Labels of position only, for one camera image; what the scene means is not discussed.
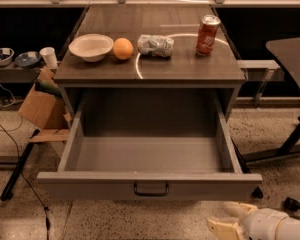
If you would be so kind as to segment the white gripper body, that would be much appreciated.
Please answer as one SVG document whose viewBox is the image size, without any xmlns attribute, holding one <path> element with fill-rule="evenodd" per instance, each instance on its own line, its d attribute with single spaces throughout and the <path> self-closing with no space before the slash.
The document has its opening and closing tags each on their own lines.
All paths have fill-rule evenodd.
<svg viewBox="0 0 300 240">
<path fill-rule="evenodd" d="M 287 213 L 263 208 L 247 215 L 242 225 L 248 240 L 276 240 L 277 228 L 287 217 Z"/>
</svg>

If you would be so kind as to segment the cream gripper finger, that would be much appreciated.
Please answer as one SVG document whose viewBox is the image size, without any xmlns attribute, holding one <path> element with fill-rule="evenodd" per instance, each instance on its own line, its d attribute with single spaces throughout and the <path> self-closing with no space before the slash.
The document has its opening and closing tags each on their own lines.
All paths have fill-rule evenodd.
<svg viewBox="0 0 300 240">
<path fill-rule="evenodd" d="M 245 240 L 245 232 L 237 218 L 208 218 L 206 223 L 219 240 Z"/>
<path fill-rule="evenodd" d="M 245 219 L 249 214 L 257 210 L 255 205 L 242 202 L 225 202 L 223 207 L 228 215 L 239 219 Z"/>
</svg>

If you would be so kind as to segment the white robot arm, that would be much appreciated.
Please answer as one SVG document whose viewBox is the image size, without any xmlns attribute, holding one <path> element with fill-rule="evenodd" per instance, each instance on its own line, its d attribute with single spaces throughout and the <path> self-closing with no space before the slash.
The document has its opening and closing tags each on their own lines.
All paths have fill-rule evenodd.
<svg viewBox="0 0 300 240">
<path fill-rule="evenodd" d="M 225 202 L 226 218 L 206 219 L 219 240 L 300 240 L 300 220 L 270 208 L 242 202 Z"/>
</svg>

